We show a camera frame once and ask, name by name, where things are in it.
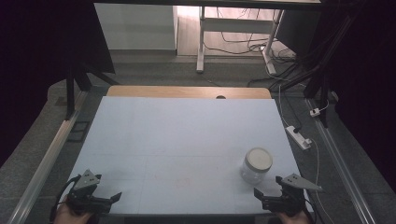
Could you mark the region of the cream round jar lid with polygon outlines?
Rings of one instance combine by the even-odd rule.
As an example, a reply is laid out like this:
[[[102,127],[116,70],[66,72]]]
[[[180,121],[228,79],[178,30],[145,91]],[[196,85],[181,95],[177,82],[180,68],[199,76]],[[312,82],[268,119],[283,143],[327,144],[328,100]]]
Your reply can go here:
[[[253,172],[266,173],[273,165],[273,157],[266,149],[254,147],[247,152],[245,165]]]

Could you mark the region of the clear glass jar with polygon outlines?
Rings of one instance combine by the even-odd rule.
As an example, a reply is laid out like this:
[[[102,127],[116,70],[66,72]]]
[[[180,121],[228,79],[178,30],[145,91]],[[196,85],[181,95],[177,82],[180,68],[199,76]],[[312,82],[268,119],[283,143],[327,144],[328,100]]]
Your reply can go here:
[[[240,176],[251,185],[260,184],[265,173],[265,169],[255,167],[248,160],[244,160],[240,167]]]

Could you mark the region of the white desk frame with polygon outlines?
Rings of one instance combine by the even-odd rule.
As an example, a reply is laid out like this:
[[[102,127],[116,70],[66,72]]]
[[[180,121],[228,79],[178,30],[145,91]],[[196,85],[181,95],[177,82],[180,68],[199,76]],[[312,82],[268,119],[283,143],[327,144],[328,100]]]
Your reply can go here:
[[[275,75],[276,69],[270,57],[272,44],[276,37],[276,31],[282,17],[281,9],[275,10],[275,16],[271,21],[249,20],[249,19],[221,19],[207,18],[205,7],[199,7],[199,45],[197,51],[196,72],[204,72],[204,38],[205,32],[226,32],[226,33],[251,33],[269,35],[265,48],[262,49],[262,57],[269,75]]]

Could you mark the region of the white power strip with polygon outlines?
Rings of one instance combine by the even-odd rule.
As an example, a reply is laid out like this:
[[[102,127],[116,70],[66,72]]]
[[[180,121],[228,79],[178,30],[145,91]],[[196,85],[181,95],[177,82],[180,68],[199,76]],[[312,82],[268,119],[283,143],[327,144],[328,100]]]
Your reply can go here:
[[[289,126],[285,128],[288,135],[294,140],[294,142],[300,147],[301,150],[307,150],[311,148],[312,141],[309,138],[304,138],[298,128]]]

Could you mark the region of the aluminium rail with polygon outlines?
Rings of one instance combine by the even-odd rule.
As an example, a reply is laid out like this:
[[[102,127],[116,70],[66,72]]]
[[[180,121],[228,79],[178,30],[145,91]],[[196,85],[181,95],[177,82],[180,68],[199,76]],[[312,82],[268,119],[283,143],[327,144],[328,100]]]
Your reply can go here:
[[[348,200],[352,204],[359,218],[360,224],[379,224],[375,218],[374,212],[365,199],[361,188],[349,170],[349,167],[340,152],[339,146],[337,146],[332,136],[331,130],[326,128],[319,118],[312,118],[311,116],[309,116],[309,118],[311,118],[315,123],[318,134],[332,159],[333,166],[343,183]]]
[[[87,95],[88,93],[86,91],[80,91],[78,93],[78,97],[75,101],[75,110],[72,112],[70,119],[65,119],[62,122],[58,132],[50,143],[46,154],[39,163],[33,177],[6,224],[24,224],[61,152],[61,149],[64,146],[67,136],[71,132],[71,129],[78,118]]]

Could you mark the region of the person's right hand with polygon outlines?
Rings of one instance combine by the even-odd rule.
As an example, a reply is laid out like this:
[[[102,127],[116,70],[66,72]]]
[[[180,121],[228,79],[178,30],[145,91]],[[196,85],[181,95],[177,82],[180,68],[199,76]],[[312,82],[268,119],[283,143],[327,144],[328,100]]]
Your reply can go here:
[[[312,224],[310,218],[304,212],[300,212],[293,217],[289,217],[285,213],[276,213],[276,215],[282,224]]]

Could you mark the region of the black rectangular bracket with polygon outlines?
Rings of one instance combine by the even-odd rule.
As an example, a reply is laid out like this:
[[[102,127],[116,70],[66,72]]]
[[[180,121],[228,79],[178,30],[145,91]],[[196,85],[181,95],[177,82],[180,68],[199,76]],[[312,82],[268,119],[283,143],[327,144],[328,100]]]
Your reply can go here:
[[[77,121],[71,129],[67,141],[71,143],[83,143],[90,126],[91,123],[89,121]]]

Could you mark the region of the white panel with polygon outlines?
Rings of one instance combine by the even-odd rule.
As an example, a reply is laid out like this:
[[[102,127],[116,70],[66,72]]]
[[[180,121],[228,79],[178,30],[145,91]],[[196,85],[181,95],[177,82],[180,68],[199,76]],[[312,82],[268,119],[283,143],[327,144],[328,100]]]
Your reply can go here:
[[[94,4],[110,49],[176,50],[177,8]]]

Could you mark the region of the person's left hand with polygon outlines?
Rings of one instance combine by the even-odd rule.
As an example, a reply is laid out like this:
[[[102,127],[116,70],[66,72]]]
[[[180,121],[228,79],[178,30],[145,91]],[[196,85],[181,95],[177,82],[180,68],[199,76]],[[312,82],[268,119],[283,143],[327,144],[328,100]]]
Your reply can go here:
[[[53,224],[87,224],[91,216],[91,213],[76,215],[66,204],[63,203],[56,211]]]

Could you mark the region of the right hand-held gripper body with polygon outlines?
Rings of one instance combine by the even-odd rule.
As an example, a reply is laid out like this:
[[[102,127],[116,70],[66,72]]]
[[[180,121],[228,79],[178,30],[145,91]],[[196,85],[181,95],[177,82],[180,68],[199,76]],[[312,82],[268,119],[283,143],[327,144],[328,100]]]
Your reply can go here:
[[[281,195],[278,197],[263,195],[263,210],[269,210],[273,213],[285,213],[287,216],[293,217],[305,209],[304,191],[306,189],[323,191],[321,186],[297,174],[282,178]]]

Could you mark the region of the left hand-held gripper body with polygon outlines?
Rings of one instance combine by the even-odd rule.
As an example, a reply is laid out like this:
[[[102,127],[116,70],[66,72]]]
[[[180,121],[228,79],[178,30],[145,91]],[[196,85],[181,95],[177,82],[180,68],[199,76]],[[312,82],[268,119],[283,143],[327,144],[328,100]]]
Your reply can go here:
[[[108,214],[112,203],[107,203],[105,198],[93,195],[100,180],[95,180],[95,174],[86,170],[78,175],[74,185],[67,194],[66,204],[76,214]]]

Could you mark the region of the black metal stand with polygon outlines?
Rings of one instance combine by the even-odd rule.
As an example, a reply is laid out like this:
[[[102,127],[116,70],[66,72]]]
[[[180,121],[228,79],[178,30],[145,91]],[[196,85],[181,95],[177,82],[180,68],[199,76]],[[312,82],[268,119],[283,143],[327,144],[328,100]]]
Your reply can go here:
[[[89,91],[92,88],[88,74],[98,77],[110,86],[119,85],[119,82],[88,63],[72,63],[66,72],[66,120],[70,120],[76,111],[75,85],[78,85],[81,91]]]
[[[330,31],[326,38],[307,55],[310,58],[309,62],[312,63],[309,70],[306,70],[302,75],[287,81],[283,86],[278,86],[279,92],[284,92],[297,84],[308,80],[304,88],[303,95],[306,99],[312,99],[320,92],[320,106],[326,108],[328,103],[329,91],[329,62],[333,58],[334,53],[339,47],[342,39],[345,37],[348,29],[350,28],[354,18],[349,15],[344,15],[343,19]]]

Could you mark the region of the black curtain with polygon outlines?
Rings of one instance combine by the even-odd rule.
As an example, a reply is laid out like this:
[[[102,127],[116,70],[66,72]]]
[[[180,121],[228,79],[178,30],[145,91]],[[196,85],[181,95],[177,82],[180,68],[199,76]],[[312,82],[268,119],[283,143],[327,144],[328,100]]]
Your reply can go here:
[[[0,166],[79,65],[115,71],[94,0],[0,0]]]
[[[341,121],[396,192],[396,0],[364,5],[329,62]]]

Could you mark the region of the wooden table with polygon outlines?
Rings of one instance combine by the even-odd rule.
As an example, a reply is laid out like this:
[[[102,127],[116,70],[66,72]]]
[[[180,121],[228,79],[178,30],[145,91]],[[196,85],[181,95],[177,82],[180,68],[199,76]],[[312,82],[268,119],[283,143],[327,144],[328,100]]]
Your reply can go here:
[[[204,99],[271,99],[265,88],[236,87],[181,87],[181,86],[111,86],[107,96],[157,97],[157,98],[204,98]]]

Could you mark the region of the pale blue board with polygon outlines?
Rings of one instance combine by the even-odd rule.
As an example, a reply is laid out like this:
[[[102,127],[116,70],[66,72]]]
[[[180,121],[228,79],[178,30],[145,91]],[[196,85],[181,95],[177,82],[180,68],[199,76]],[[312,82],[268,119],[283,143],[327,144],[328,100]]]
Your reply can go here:
[[[277,196],[299,169],[274,100],[105,97],[71,174],[99,174],[114,215],[256,215],[240,175],[254,147],[273,157],[259,188]]]

